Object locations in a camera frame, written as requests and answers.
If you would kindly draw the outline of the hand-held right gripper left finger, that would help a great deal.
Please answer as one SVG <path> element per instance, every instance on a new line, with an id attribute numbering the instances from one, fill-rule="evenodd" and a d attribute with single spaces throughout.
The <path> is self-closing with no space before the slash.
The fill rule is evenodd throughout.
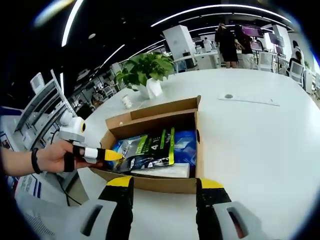
<path id="1" fill-rule="evenodd" d="M 133 222 L 134 178 L 107 182 L 99 198 L 74 207 L 63 225 L 65 240 L 127 240 Z"/>

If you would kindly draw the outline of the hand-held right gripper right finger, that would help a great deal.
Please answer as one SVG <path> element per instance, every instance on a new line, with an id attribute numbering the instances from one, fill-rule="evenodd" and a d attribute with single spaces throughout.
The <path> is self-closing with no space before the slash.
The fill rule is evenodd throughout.
<path id="1" fill-rule="evenodd" d="M 196 179 L 196 224 L 200 240 L 268 240 L 260 219 L 224 186 L 206 178 Z"/>

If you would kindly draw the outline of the person's left hand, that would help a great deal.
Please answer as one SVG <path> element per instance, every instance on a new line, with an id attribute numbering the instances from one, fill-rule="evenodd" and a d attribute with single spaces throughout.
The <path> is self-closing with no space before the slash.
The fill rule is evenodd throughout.
<path id="1" fill-rule="evenodd" d="M 102 162 L 88 163 L 79 156 L 73 156 L 71 160 L 65 161 L 65 154 L 68 153 L 73 153 L 73 145 L 68 141 L 60 140 L 37 151 L 37 165 L 41 171 L 50 173 L 66 172 L 65 162 L 67 162 L 69 168 L 72 167 L 72 170 L 86 167 L 100 168 L 103 166 Z"/>

